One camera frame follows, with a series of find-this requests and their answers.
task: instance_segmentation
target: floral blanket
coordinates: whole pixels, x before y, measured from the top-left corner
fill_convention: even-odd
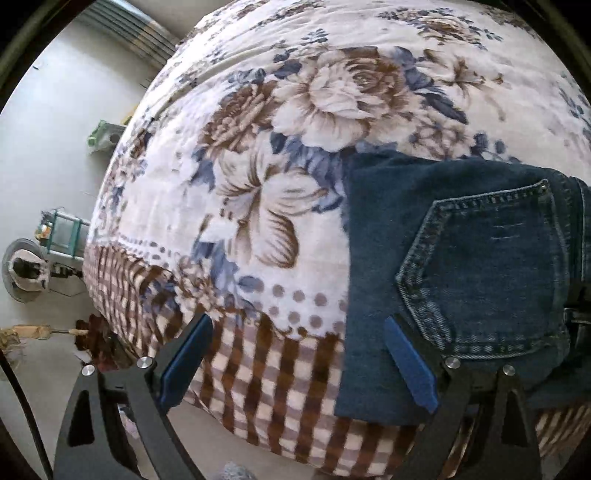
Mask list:
[[[327,473],[393,473],[415,427],[333,414],[349,287],[343,166],[398,150],[590,183],[589,111],[550,48],[501,10],[231,2],[179,46],[125,131],[93,215],[87,286],[138,355],[207,309],[215,338],[187,399],[234,434]],[[590,422],[586,406],[539,412],[542,454]]]

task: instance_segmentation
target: metal screw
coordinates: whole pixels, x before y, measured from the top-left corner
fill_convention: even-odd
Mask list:
[[[82,369],[82,375],[84,375],[85,377],[89,377],[95,372],[95,370],[96,370],[96,368],[94,365],[86,365]]]
[[[513,365],[505,365],[503,367],[503,373],[507,377],[512,377],[513,375],[515,375],[515,367],[513,367]]]
[[[152,358],[150,356],[143,356],[137,361],[136,365],[140,368],[148,368],[152,365]]]
[[[456,356],[448,356],[445,359],[445,366],[448,368],[451,368],[452,370],[455,370],[456,368],[460,368],[461,364],[462,364],[462,362],[460,362],[460,359]]]

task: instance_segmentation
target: cable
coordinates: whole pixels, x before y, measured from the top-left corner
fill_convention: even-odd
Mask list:
[[[31,410],[31,406],[27,401],[27,397],[25,396],[25,392],[23,392],[21,384],[18,382],[17,376],[12,371],[12,367],[8,363],[8,360],[4,356],[2,349],[0,349],[0,367],[4,371],[4,374],[8,378],[14,393],[16,393],[18,401],[21,404],[22,411],[25,414],[25,418],[27,419],[27,423],[29,425],[29,429],[31,430],[31,435],[33,436],[33,442],[35,442],[35,448],[37,448],[37,453],[39,454],[39,460],[41,461],[41,465],[43,466],[43,470],[45,470],[45,474],[47,475],[48,480],[53,480],[53,468],[51,467],[51,463],[49,458],[47,457],[47,452],[45,451],[45,447],[43,445],[43,440],[41,438],[41,434],[39,433],[39,428],[37,427],[37,422],[35,421],[35,417],[33,416],[33,411]]]

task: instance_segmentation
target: denim fabric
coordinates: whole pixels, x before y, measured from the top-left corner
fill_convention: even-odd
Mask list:
[[[510,362],[544,403],[543,382],[569,353],[570,279],[589,273],[586,185],[546,168],[400,153],[359,154],[350,168],[350,297],[335,413],[397,425],[428,417],[384,344],[384,320],[396,313],[444,356],[490,371]]]

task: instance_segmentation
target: white floor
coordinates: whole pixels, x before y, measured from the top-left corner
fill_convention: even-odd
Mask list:
[[[25,361],[16,371],[52,460],[61,419],[81,367],[72,354],[73,349],[73,339],[66,335],[54,335],[49,340],[30,340],[25,349]],[[0,398],[2,421],[27,461],[42,476],[27,422],[7,382],[0,382]],[[187,403],[173,408],[168,418],[191,458],[208,479],[214,478],[228,462],[247,467],[259,480],[307,480],[313,475],[311,467],[247,444],[226,431],[214,418]],[[130,441],[138,455],[142,475],[148,480],[156,480],[158,476],[141,442],[131,437]]]

